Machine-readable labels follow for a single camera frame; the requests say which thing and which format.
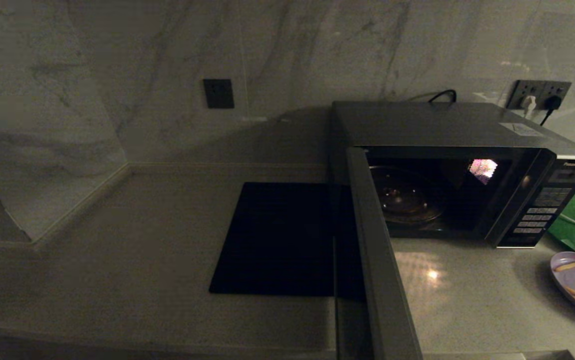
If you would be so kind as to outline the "silver microwave oven body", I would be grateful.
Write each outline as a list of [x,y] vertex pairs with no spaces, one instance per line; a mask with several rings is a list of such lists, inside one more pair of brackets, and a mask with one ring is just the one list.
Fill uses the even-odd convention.
[[[545,136],[518,136],[499,123]],[[530,249],[575,194],[575,142],[494,104],[335,101],[328,145],[331,170],[340,151],[358,147],[369,169],[399,167],[445,191],[445,212],[427,224],[401,226],[382,213],[395,239]]]

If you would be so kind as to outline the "grey double wall outlet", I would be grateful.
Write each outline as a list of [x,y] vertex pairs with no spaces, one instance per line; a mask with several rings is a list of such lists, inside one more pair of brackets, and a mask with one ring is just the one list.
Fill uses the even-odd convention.
[[516,80],[510,91],[505,109],[521,110],[525,98],[535,98],[535,110],[547,110],[548,100],[552,97],[561,99],[561,103],[572,86],[572,82],[563,80]]

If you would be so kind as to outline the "black glass induction cooktop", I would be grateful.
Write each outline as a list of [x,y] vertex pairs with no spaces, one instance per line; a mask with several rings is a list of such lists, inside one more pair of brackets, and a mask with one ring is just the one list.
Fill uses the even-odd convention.
[[209,292],[333,296],[333,231],[327,185],[244,183]]

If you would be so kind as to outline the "black power plug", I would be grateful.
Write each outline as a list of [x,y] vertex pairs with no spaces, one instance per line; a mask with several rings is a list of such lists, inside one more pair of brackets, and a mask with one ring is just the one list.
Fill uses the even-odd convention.
[[563,98],[559,95],[553,95],[548,97],[544,102],[544,110],[546,110],[546,114],[543,117],[543,120],[539,124],[540,126],[544,126],[546,121],[550,118],[554,111],[558,110],[561,107],[563,102]]

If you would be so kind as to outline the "black blank wall panel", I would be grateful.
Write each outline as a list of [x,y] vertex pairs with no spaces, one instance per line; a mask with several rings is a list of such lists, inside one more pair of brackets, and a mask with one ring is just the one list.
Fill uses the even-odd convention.
[[203,79],[202,83],[208,109],[235,109],[231,79]]

